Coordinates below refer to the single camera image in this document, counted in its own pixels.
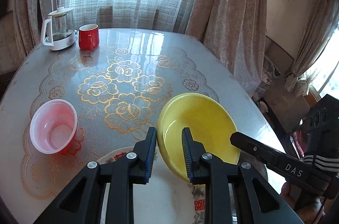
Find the right hand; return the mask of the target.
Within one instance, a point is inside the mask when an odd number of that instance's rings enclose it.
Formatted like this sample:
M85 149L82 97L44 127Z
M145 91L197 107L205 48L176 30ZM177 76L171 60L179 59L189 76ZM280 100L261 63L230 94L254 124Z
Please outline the right hand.
M324 206L320 199L303 193L295 199L294 193L292 184L285 182L280 196L298 214L303 223L318 223L324 214Z

